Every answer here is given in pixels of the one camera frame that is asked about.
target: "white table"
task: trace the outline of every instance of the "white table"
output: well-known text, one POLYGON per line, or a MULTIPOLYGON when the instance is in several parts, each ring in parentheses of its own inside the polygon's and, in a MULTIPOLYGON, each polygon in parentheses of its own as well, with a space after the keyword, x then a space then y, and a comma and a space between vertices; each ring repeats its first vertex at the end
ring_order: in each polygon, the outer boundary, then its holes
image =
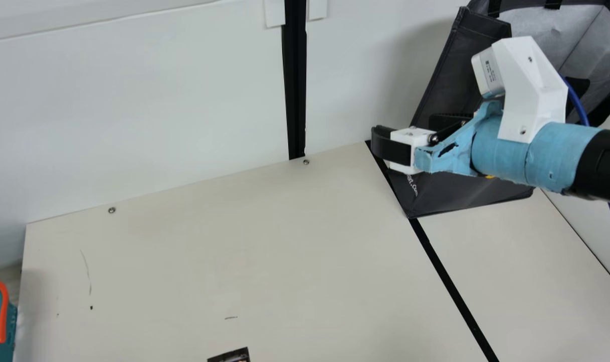
POLYGON ((365 144, 309 160, 30 224, 16 361, 485 360, 365 144))
POLYGON ((544 193, 419 220, 498 359, 610 361, 610 275, 544 193))

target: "black cylinder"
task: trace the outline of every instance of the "black cylinder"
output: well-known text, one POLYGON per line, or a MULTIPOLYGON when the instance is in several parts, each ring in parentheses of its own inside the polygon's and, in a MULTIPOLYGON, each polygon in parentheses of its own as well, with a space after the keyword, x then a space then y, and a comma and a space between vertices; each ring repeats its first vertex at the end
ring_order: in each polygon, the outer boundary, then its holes
POLYGON ((575 180, 565 194, 610 202, 610 131, 597 133, 580 158, 575 180))

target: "white mount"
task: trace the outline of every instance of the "white mount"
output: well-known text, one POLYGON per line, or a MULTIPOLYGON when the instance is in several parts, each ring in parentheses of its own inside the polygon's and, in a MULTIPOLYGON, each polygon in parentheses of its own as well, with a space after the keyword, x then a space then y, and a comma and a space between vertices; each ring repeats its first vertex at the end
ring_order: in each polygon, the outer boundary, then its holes
POLYGON ((565 122, 568 88, 533 37, 496 41, 471 62, 484 98, 505 93, 498 138, 530 143, 548 122, 565 122))
POLYGON ((424 171, 415 167, 415 148, 427 146, 429 144, 428 137, 435 133, 435 131, 424 130, 423 128, 416 128, 415 126, 390 132, 390 140, 409 144, 411 146, 410 165, 400 165, 399 163, 390 162, 390 169, 403 172, 404 174, 416 174, 424 171))

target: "bag handle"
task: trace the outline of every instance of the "bag handle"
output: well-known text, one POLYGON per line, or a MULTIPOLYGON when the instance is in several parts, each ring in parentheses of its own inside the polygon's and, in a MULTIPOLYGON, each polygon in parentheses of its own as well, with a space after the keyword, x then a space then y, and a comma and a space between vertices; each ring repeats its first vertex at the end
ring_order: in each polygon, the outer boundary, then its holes
POLYGON ((2 294, 2 302, 0 305, 0 344, 6 343, 6 319, 8 316, 8 289, 6 285, 0 282, 0 293, 2 294))

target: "white wall bracket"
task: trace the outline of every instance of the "white wall bracket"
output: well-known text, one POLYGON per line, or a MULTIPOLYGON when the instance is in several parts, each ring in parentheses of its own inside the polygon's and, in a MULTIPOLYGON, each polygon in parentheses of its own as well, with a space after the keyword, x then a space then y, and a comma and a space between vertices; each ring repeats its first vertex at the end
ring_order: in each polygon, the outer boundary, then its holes
POLYGON ((264 9, 268 28, 285 25, 285 0, 264 0, 264 9))
POLYGON ((328 0, 308 0, 308 21, 320 20, 328 17, 328 0))

